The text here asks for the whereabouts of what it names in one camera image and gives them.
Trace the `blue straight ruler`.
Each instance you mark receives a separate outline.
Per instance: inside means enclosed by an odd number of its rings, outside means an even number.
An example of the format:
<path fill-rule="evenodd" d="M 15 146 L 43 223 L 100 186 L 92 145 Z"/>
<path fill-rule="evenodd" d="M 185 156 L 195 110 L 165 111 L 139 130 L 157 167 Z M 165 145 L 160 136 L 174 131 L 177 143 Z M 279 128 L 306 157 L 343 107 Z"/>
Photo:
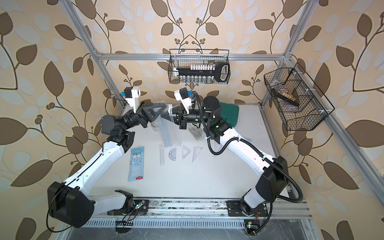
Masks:
<path fill-rule="evenodd" d="M 172 138 L 171 138 L 167 123 L 163 118 L 157 119 L 157 128 L 159 133 L 161 134 L 165 147 L 171 147 L 173 145 Z"/>

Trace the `clear straight ruler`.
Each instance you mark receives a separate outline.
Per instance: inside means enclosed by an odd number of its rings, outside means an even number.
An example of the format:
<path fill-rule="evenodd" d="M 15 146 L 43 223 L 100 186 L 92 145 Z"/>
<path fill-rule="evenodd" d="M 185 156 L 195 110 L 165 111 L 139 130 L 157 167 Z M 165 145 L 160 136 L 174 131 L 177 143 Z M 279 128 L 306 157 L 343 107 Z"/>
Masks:
<path fill-rule="evenodd" d="M 164 166 L 165 165 L 164 145 L 160 144 L 159 148 L 160 148 L 160 166 Z"/>

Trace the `clear protractor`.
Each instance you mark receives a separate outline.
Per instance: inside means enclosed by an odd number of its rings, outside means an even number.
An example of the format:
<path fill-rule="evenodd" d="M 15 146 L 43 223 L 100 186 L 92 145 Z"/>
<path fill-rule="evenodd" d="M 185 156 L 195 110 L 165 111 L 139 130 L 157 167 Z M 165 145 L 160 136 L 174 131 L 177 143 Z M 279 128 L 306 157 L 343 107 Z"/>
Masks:
<path fill-rule="evenodd" d="M 177 148 L 172 148 L 170 151 L 169 151 L 169 159 L 171 161 L 176 161 L 177 160 Z"/>

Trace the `clear triangle ruler small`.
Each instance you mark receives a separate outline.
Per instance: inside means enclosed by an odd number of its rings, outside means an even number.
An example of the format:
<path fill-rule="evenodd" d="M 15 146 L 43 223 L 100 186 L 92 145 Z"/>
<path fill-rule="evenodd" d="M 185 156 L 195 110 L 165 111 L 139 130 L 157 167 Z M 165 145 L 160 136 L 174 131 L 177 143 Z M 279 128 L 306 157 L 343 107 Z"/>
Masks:
<path fill-rule="evenodd" d="M 182 145 L 182 159 L 184 160 L 190 153 L 191 150 L 185 145 Z"/>

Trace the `clear triangle ruler long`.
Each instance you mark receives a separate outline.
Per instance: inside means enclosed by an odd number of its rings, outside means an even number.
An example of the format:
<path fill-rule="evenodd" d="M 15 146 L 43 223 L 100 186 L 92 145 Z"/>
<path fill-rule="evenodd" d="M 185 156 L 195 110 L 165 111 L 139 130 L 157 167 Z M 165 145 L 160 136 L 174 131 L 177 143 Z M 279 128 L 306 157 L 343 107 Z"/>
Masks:
<path fill-rule="evenodd" d="M 196 161 L 196 159 L 202 153 L 203 150 L 204 150 L 203 147 L 194 147 L 192 163 Z"/>

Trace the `blue ruler set pouch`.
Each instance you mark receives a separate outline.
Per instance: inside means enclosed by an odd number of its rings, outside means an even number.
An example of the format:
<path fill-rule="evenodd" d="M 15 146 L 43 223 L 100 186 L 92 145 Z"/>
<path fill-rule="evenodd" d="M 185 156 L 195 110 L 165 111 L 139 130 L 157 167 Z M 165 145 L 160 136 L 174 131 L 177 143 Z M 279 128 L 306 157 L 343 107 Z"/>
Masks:
<path fill-rule="evenodd" d="M 140 146 L 131 149 L 129 182 L 142 180 L 144 177 L 144 153 L 145 147 Z"/>

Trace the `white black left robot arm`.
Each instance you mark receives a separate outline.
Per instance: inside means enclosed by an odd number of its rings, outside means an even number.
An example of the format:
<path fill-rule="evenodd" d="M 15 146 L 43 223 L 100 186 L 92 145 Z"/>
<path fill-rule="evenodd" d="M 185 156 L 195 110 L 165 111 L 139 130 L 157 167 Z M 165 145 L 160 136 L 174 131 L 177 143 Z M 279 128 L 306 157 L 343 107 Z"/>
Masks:
<path fill-rule="evenodd" d="M 165 103 L 142 103 L 136 111 L 123 116 L 105 115 L 101 119 L 102 133 L 108 135 L 102 148 L 78 171 L 64 182 L 52 183 L 48 188 L 47 217 L 52 217 L 74 228 L 80 228 L 96 215 L 110 211 L 130 214 L 138 209 L 133 194 L 116 190 L 108 196 L 90 196 L 99 178 L 133 145 L 135 126 L 146 128 L 166 111 Z"/>

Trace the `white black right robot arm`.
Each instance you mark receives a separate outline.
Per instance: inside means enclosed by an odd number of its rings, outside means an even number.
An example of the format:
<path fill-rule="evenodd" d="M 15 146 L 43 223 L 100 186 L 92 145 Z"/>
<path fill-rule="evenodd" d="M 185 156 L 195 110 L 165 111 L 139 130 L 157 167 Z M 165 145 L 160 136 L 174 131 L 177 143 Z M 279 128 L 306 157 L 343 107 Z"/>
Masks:
<path fill-rule="evenodd" d="M 212 155 L 232 151 L 251 167 L 257 175 L 257 183 L 240 201 L 242 211 L 251 215 L 262 203 L 272 203 L 281 196 L 288 185 L 287 162 L 253 146 L 221 117 L 221 112 L 217 98 L 207 97 L 203 102 L 197 102 L 197 109 L 186 110 L 180 104 L 174 108 L 167 107 L 161 117 L 183 130 L 188 124 L 197 124 L 204 131 Z"/>

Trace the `black socket bit holder set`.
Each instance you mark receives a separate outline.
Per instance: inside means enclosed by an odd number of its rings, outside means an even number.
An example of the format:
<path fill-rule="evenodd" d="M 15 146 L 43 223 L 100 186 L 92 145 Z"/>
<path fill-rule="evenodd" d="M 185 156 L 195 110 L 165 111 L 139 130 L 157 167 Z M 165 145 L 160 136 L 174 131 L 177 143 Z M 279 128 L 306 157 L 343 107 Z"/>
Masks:
<path fill-rule="evenodd" d="M 228 62 L 212 62 L 206 65 L 173 68 L 173 73 L 185 81 L 226 83 L 230 78 L 231 69 Z"/>

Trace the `green plastic tool case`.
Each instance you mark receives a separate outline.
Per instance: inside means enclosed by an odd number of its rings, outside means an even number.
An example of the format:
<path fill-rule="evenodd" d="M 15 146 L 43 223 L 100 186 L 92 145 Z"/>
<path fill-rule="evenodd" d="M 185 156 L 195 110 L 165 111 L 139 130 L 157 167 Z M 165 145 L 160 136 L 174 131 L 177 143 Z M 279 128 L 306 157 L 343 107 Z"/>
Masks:
<path fill-rule="evenodd" d="M 232 127 L 235 127 L 238 123 L 240 107 L 225 103 L 220 103 L 220 106 L 222 107 L 221 117 Z"/>

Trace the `dark tool in right basket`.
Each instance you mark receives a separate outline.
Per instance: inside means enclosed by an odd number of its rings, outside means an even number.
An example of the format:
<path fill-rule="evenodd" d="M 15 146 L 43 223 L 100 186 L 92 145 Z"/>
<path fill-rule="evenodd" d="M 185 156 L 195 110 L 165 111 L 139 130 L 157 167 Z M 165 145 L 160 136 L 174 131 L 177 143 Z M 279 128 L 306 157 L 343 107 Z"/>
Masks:
<path fill-rule="evenodd" d="M 273 91 L 274 91 L 275 97 L 277 97 L 278 99 L 281 99 L 282 101 L 284 101 L 288 104 L 291 104 L 293 106 L 296 106 L 296 107 L 298 107 L 300 105 L 300 103 L 296 100 L 296 98 L 293 95 L 283 93 L 283 92 L 278 91 L 276 89 L 273 89 Z"/>

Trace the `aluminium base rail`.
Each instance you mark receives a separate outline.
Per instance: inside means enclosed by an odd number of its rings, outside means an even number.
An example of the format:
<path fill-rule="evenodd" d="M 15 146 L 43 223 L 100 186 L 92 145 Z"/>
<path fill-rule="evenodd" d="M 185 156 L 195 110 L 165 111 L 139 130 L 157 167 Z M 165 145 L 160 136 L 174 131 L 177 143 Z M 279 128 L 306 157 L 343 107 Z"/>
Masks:
<path fill-rule="evenodd" d="M 138 218 L 249 219 L 264 218 L 270 212 L 269 204 L 261 204 L 251 217 L 244 215 L 237 199 L 146 199 L 149 203 L 139 209 Z M 271 218 L 273 220 L 311 220 L 313 216 L 306 202 L 294 204 L 278 199 L 273 203 Z"/>

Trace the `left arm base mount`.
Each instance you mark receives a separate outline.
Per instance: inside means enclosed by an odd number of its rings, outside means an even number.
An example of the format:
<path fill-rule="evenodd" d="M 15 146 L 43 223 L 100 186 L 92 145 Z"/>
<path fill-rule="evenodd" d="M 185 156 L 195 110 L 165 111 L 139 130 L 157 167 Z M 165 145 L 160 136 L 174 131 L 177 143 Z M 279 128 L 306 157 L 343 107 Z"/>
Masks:
<path fill-rule="evenodd" d="M 149 200 L 134 200 L 134 195 L 124 190 L 115 190 L 116 193 L 124 195 L 125 201 L 120 209 L 111 210 L 107 212 L 109 216 L 129 215 L 132 213 L 147 213 L 149 207 Z"/>

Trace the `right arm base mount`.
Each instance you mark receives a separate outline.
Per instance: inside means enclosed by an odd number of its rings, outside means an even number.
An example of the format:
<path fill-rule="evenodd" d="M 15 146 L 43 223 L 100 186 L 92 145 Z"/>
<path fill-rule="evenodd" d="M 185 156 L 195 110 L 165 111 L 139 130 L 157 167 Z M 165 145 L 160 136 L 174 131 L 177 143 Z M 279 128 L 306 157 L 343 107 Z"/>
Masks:
<path fill-rule="evenodd" d="M 267 217 L 269 214 L 264 204 L 252 208 L 243 200 L 229 200 L 226 205 L 230 217 Z"/>

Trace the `aluminium frame post back left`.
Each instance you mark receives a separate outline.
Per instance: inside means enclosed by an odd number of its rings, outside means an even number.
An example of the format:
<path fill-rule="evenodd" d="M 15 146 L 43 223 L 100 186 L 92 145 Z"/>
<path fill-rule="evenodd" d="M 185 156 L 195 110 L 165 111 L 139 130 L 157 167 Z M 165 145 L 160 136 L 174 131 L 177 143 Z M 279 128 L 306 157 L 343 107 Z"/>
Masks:
<path fill-rule="evenodd" d="M 97 68 L 100 70 L 107 86 L 110 88 L 114 96 L 117 98 L 118 104 L 124 108 L 125 103 L 123 102 L 123 98 L 121 96 L 121 92 L 119 91 L 117 85 L 115 84 L 111 74 L 109 73 L 106 65 L 104 64 L 103 60 L 99 58 L 100 53 L 97 51 L 95 45 L 92 42 L 91 37 L 88 35 L 88 32 L 83 25 L 80 17 L 77 15 L 75 7 L 71 1 L 67 0 L 60 0 L 59 3 L 61 4 L 64 12 L 68 16 L 69 20 L 73 24 L 74 28 L 76 29 L 77 33 L 79 34 L 79 37 L 81 38 L 83 44 L 85 45 L 86 49 L 88 50 L 89 54 L 91 55 L 92 59 L 95 61 L 95 64 Z"/>

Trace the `aluminium frame post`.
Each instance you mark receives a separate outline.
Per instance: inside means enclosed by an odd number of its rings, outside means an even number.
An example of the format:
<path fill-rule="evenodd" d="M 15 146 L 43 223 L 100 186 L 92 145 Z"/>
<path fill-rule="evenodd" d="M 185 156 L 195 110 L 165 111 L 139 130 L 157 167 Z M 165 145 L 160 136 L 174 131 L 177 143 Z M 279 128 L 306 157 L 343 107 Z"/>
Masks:
<path fill-rule="evenodd" d="M 317 4 L 319 1 L 307 1 L 304 7 L 304 10 L 297 22 L 286 46 L 284 52 L 282 54 L 264 54 L 259 55 L 260 59 L 258 61 L 267 61 L 267 62 L 277 62 L 277 69 L 285 67 L 291 60 L 292 54 L 299 42 L 299 38 L 303 34 L 305 27 L 307 26 L 310 18 L 312 17 Z"/>
<path fill-rule="evenodd" d="M 75 7 L 71 1 L 67 0 L 60 0 L 59 3 L 61 4 L 64 12 L 68 16 L 69 20 L 73 24 L 74 28 L 76 29 L 77 33 L 79 34 L 79 37 L 81 38 L 83 44 L 85 45 L 86 49 L 88 50 L 89 54 L 91 55 L 92 59 L 95 61 L 95 64 L 97 68 L 100 70 L 107 86 L 110 88 L 114 96 L 117 98 L 118 104 L 124 108 L 125 103 L 123 102 L 123 98 L 121 96 L 121 92 L 119 91 L 117 85 L 115 84 L 111 74 L 109 73 L 106 65 L 104 64 L 103 60 L 99 58 L 100 53 L 97 51 L 95 45 L 92 42 L 91 37 L 88 35 L 88 32 L 83 25 L 80 17 L 77 15 Z"/>

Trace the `aluminium frame post back right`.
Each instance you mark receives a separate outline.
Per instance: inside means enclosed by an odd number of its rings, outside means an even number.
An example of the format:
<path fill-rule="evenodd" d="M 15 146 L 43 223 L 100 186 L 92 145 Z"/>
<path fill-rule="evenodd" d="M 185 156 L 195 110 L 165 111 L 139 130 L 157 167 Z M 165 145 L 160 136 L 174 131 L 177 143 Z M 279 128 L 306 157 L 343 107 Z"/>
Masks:
<path fill-rule="evenodd" d="M 292 54 L 299 42 L 299 38 L 303 34 L 305 27 L 307 26 L 310 18 L 312 17 L 317 4 L 319 1 L 307 1 L 304 7 L 304 10 L 297 22 L 286 46 L 284 52 L 282 54 L 264 54 L 259 55 L 260 59 L 258 61 L 267 61 L 267 62 L 277 62 L 277 69 L 285 67 L 291 60 Z"/>

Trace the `aluminium frame rail right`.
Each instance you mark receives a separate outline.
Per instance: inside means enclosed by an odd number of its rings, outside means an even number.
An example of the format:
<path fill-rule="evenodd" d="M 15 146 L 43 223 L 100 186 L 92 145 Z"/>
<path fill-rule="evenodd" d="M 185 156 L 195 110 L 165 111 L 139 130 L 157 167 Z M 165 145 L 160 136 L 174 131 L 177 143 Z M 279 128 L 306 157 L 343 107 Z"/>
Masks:
<path fill-rule="evenodd" d="M 340 123 L 334 113 L 329 114 L 325 118 L 325 123 L 331 130 L 331 137 L 335 137 L 340 146 L 344 149 L 350 163 L 357 169 L 362 178 L 364 179 L 367 190 L 376 196 L 381 205 L 384 204 L 384 179 L 379 174 L 378 170 L 371 163 L 368 156 L 357 145 L 352 136 L 348 133 L 346 128 Z M 337 186 L 350 190 L 357 191 L 361 189 L 355 180 L 344 168 L 339 166 L 333 161 L 322 162 L 317 157 L 310 154 L 311 150 L 307 142 L 312 139 L 304 139 L 298 146 L 298 151 L 303 159 L 312 158 L 316 160 L 323 168 L 328 178 Z"/>

